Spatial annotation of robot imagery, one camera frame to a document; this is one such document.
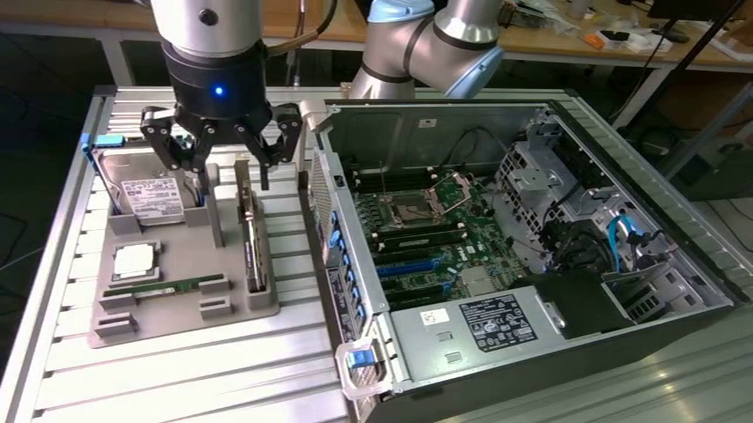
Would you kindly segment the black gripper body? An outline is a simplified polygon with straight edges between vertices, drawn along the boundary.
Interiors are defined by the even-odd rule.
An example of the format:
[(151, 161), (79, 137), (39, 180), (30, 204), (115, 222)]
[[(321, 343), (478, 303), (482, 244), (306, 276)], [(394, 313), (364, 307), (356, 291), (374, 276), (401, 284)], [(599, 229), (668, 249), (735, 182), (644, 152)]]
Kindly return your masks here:
[(175, 99), (183, 108), (205, 118), (241, 119), (254, 132), (262, 131), (271, 121), (263, 43), (227, 57), (193, 56), (169, 41), (162, 47)]

